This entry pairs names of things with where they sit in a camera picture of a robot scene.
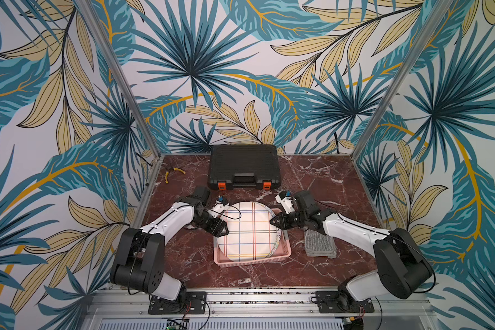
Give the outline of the plaid striped white plate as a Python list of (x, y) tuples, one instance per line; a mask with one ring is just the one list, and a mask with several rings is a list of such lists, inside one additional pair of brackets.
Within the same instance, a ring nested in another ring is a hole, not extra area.
[(258, 202), (239, 202), (221, 217), (229, 234), (217, 239), (217, 247), (232, 262), (267, 259), (276, 239), (277, 227), (270, 224), (274, 213)]

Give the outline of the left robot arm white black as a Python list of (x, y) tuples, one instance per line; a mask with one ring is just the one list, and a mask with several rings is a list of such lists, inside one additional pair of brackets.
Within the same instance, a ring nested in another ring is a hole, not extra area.
[(222, 214), (230, 204), (220, 197), (209, 208), (209, 197), (210, 190), (198, 186), (150, 224), (126, 229), (117, 247), (110, 282), (167, 301), (183, 297), (182, 282), (165, 272), (166, 245), (187, 225), (201, 228), (214, 237), (229, 233)]

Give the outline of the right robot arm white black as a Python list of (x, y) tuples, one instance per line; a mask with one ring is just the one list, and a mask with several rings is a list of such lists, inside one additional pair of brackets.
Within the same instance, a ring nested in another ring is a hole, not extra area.
[(350, 301), (391, 294), (407, 299), (435, 271), (409, 232), (403, 228), (385, 230), (352, 220), (330, 208), (322, 209), (309, 191), (280, 192), (276, 197), (281, 212), (270, 223), (282, 230), (301, 228), (350, 243), (375, 259), (376, 270), (341, 283), (338, 291)]

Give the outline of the grey dish cloth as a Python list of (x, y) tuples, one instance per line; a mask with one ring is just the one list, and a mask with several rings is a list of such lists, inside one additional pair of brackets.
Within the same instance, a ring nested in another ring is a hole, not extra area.
[(308, 257), (334, 259), (338, 256), (334, 238), (313, 230), (305, 231), (305, 252)]

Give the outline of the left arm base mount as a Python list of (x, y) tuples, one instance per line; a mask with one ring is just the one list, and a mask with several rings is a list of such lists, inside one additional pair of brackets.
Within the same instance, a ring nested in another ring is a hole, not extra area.
[(204, 315), (208, 312), (207, 293), (205, 291), (182, 292), (174, 301), (151, 296), (148, 307), (149, 315)]

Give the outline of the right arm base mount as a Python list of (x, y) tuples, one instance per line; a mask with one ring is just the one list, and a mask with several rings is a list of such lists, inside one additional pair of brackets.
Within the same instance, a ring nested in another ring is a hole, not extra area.
[(375, 311), (371, 299), (355, 301), (342, 291), (317, 291), (310, 301), (317, 305), (321, 314), (367, 314)]

